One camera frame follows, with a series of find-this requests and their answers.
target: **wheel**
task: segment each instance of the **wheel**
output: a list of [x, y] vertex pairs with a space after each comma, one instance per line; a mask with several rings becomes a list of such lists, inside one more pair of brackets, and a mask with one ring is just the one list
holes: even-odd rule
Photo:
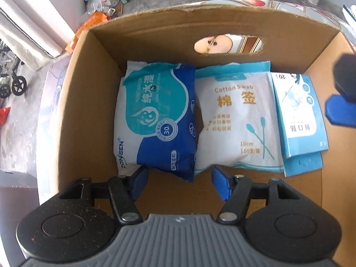
[[8, 84], [3, 84], [0, 86], [0, 98], [8, 98], [11, 94], [11, 88]]
[[17, 76], [12, 82], [12, 93], [20, 96], [26, 92], [27, 81], [23, 76]]

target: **concrete floor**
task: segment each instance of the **concrete floor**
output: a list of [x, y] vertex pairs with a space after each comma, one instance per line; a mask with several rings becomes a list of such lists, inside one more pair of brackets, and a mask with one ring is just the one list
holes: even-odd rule
[[[131, 0], [124, 5], [123, 13], [192, 3], [204, 0]], [[277, 0], [314, 7], [307, 0]], [[340, 8], [321, 1], [317, 7], [342, 18]], [[27, 92], [20, 97], [11, 95], [3, 106], [11, 106], [6, 125], [0, 129], [0, 169], [4, 172], [21, 172], [36, 177], [36, 130], [40, 99], [49, 65], [37, 72], [20, 67], [19, 75], [28, 81]]]

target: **stroller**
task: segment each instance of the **stroller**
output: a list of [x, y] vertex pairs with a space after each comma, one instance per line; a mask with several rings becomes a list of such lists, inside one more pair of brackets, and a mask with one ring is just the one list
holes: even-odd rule
[[7, 98], [11, 95], [20, 96], [26, 92], [27, 81], [23, 76], [17, 76], [16, 72], [21, 60], [10, 50], [10, 48], [0, 40], [0, 98]]

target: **cardboard box wall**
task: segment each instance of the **cardboard box wall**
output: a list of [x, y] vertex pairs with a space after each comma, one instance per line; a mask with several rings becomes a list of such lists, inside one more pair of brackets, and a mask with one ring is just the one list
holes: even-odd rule
[[[207, 36], [243, 34], [260, 37], [257, 54], [198, 54], [194, 43]], [[51, 194], [74, 180], [90, 176], [106, 181], [117, 175], [113, 155], [113, 118], [120, 78], [127, 60], [190, 63], [197, 67], [270, 60], [272, 71], [306, 73], [312, 78], [320, 106], [334, 89], [332, 67], [342, 53], [353, 53], [337, 29], [305, 17], [270, 9], [231, 6], [185, 6], [127, 15], [83, 33], [72, 56], [58, 105]], [[324, 168], [285, 179], [334, 215], [342, 226], [342, 242], [335, 259], [355, 266], [356, 130], [332, 126], [324, 119], [330, 150]], [[197, 116], [197, 129], [202, 122]], [[282, 174], [235, 169], [256, 182]], [[141, 214], [211, 213], [221, 201], [210, 171], [193, 184], [170, 174], [150, 173], [149, 183], [136, 203]], [[263, 206], [251, 203], [250, 212]]]

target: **red plastic bag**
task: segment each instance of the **red plastic bag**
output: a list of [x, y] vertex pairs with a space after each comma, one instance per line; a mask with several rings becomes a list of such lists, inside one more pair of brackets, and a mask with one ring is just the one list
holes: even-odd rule
[[0, 125], [4, 125], [6, 123], [6, 119], [8, 118], [8, 113], [10, 112], [10, 109], [11, 107], [0, 109]]

